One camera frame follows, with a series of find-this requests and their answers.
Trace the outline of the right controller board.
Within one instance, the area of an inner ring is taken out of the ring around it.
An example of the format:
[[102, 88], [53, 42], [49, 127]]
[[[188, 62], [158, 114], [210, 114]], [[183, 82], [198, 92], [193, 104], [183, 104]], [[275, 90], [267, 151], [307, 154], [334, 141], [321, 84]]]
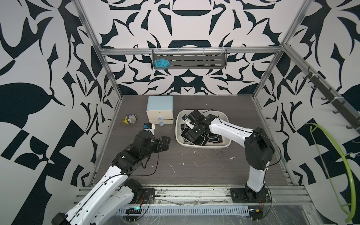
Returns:
[[249, 218], [252, 221], [259, 221], [263, 218], [263, 211], [260, 209], [250, 209], [249, 210]]

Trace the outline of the dark hook rail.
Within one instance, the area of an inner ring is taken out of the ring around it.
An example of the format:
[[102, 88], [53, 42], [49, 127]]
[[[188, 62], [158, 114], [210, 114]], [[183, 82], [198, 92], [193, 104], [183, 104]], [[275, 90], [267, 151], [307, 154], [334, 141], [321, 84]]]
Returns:
[[307, 67], [307, 74], [303, 77], [308, 80], [312, 86], [313, 92], [318, 90], [321, 94], [321, 100], [331, 104], [335, 110], [334, 114], [341, 114], [348, 122], [346, 126], [349, 130], [355, 130], [360, 133], [360, 113], [346, 100], [338, 91], [332, 87], [321, 74], [316, 73], [311, 66]]

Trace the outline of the teal crumpled cloth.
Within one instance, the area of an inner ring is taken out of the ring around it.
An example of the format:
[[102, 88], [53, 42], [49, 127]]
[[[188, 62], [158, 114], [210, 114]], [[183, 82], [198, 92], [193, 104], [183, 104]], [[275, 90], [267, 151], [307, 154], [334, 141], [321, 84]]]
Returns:
[[154, 61], [154, 67], [155, 68], [160, 68], [160, 69], [164, 69], [164, 68], [168, 68], [170, 67], [170, 61], [162, 58], [162, 59], [156, 59]]

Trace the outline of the black phone pink case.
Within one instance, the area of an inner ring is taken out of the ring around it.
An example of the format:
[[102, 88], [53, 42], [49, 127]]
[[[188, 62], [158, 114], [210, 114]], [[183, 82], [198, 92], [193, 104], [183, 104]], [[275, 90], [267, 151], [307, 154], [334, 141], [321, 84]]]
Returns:
[[207, 135], [207, 137], [209, 138], [209, 140], [208, 140], [209, 143], [222, 143], [223, 142], [222, 136], [218, 135], [218, 134], [209, 133]]

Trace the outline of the white plastic storage tub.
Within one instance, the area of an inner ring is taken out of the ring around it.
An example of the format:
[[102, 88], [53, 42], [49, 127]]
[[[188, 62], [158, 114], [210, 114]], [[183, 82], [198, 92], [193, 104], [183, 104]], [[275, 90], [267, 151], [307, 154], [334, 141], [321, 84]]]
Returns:
[[186, 142], [185, 139], [181, 136], [182, 133], [181, 125], [185, 124], [185, 121], [182, 119], [182, 117], [185, 114], [190, 114], [191, 112], [193, 112], [193, 109], [182, 110], [177, 115], [176, 123], [175, 123], [175, 137], [180, 145], [182, 145], [183, 147], [196, 148], [196, 149], [223, 149], [223, 148], [227, 148], [232, 143], [230, 139], [225, 137], [222, 138], [223, 140], [222, 142], [211, 143], [210, 141], [208, 141], [206, 145], [194, 145], [190, 142]]

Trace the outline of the light blue drawer box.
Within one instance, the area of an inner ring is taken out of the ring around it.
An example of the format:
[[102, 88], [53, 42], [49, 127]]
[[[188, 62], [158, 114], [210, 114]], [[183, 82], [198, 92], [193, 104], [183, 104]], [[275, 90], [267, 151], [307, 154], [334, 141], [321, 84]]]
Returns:
[[173, 124], [173, 96], [149, 96], [146, 113], [149, 123], [160, 126]]

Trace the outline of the left controller board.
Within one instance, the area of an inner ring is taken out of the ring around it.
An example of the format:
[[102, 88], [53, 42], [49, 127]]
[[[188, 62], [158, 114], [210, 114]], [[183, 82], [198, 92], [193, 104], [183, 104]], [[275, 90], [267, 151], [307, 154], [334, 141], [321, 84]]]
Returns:
[[142, 213], [142, 208], [140, 206], [130, 207], [130, 208], [125, 210], [125, 214], [127, 214], [127, 215], [129, 215], [129, 214], [141, 214], [141, 213]]

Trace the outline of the controller board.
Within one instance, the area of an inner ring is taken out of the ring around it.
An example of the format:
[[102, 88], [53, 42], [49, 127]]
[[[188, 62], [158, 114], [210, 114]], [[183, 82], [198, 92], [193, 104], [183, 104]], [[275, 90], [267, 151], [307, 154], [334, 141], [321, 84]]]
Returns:
[[250, 209], [249, 210], [249, 218], [252, 221], [259, 221], [263, 218], [263, 211], [260, 209]]
[[141, 213], [142, 213], [142, 208], [140, 206], [130, 207], [130, 208], [125, 210], [125, 214], [127, 214], [127, 215], [129, 215], [129, 214], [141, 214]]

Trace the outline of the grey slotted wall shelf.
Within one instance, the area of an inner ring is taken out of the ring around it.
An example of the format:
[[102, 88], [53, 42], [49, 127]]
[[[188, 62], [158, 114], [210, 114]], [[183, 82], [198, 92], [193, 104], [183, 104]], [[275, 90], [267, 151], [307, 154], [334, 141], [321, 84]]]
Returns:
[[227, 65], [226, 50], [174, 50], [152, 52], [153, 67], [156, 59], [170, 61], [170, 67], [165, 69], [217, 69], [225, 68]]

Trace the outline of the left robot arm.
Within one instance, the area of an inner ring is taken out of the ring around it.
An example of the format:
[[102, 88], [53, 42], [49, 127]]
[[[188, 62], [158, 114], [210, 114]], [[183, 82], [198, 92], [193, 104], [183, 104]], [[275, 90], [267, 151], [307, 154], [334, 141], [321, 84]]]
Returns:
[[150, 130], [140, 131], [134, 141], [117, 154], [105, 175], [91, 191], [67, 213], [58, 213], [53, 225], [103, 225], [123, 206], [138, 200], [142, 185], [132, 173], [154, 153], [169, 150], [171, 139], [155, 138]]

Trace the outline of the small plush toy keychain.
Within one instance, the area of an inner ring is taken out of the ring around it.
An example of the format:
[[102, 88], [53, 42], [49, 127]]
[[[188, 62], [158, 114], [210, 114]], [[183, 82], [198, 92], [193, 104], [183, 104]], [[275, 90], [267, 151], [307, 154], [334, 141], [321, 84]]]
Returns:
[[125, 116], [125, 119], [121, 122], [121, 124], [135, 124], [137, 122], [137, 116], [135, 114], [128, 114]]

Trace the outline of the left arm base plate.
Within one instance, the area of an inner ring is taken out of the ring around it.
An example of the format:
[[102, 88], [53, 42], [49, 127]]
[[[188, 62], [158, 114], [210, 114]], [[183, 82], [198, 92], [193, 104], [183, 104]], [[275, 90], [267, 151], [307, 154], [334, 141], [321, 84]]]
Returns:
[[154, 188], [143, 188], [136, 191], [133, 197], [131, 204], [153, 204], [155, 201], [155, 192]]

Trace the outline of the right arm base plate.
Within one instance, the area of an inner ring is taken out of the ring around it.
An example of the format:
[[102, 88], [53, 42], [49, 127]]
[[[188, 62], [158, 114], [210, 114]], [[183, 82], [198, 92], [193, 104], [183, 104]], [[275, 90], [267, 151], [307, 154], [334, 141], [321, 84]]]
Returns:
[[270, 203], [270, 193], [266, 187], [262, 187], [259, 192], [255, 192], [248, 186], [240, 188], [230, 188], [230, 197], [233, 203]]

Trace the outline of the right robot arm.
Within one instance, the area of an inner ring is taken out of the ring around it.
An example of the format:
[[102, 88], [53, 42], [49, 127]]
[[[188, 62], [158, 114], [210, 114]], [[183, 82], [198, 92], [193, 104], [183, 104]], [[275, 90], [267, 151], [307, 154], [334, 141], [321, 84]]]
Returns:
[[204, 116], [198, 110], [182, 116], [182, 120], [185, 127], [181, 136], [193, 145], [204, 146], [211, 136], [221, 136], [241, 145], [245, 149], [246, 161], [250, 166], [245, 192], [255, 195], [263, 190], [266, 170], [270, 166], [275, 149], [272, 140], [262, 128], [239, 127], [225, 122], [218, 115]]

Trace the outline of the black phone white case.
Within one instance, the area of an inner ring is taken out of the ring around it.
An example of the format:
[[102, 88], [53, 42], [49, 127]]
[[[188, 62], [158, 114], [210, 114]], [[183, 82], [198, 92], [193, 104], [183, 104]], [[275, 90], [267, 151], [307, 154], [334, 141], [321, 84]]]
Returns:
[[198, 134], [189, 127], [184, 128], [184, 130], [181, 133], [181, 137], [184, 138], [186, 142], [197, 146], [205, 146], [209, 140], [209, 137], [203, 134]]

